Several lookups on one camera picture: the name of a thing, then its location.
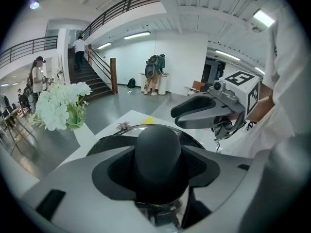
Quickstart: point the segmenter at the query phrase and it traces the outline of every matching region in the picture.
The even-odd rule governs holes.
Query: white vase
[[[77,138],[78,143],[83,148],[91,148],[97,142],[95,135],[85,123],[82,125],[82,127],[73,130],[73,132]]]

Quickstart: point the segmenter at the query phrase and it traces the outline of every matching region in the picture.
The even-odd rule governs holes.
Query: yellow object
[[[153,123],[155,123],[155,119],[153,117],[149,117],[141,122],[141,124],[153,124]]]

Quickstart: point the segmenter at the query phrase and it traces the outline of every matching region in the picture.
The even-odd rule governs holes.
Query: round ceiling lamp
[[[31,8],[31,9],[36,9],[36,8],[38,8],[39,7],[39,2],[38,1],[32,1],[30,4],[29,4],[29,7]]]

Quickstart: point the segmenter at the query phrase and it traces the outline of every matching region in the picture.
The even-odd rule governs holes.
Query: flower
[[[79,97],[90,93],[91,89],[86,83],[53,84],[40,94],[36,111],[30,116],[29,122],[45,125],[45,129],[50,131],[79,128],[85,122],[85,105],[88,105]]]

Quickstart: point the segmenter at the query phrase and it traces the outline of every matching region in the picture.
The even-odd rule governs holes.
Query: metal railing
[[[116,18],[117,16],[138,8],[140,6],[153,3],[153,2],[159,2],[160,0],[123,0],[116,5],[112,6],[108,10],[106,10],[104,13],[102,13],[98,18],[96,18],[83,32],[82,37],[83,39],[87,39],[91,34],[93,34],[96,30],[98,30],[101,26],[106,24],[108,21],[112,20],[113,18]]]
[[[110,65],[103,60],[103,58],[95,52],[92,47],[88,47],[87,60],[92,66],[92,63],[96,64],[97,67],[104,73],[104,75],[111,81],[112,92],[118,93],[117,87],[117,73],[116,73],[116,61],[114,58],[110,59]]]
[[[37,38],[19,43],[0,53],[0,68],[28,54],[57,48],[57,36]]]

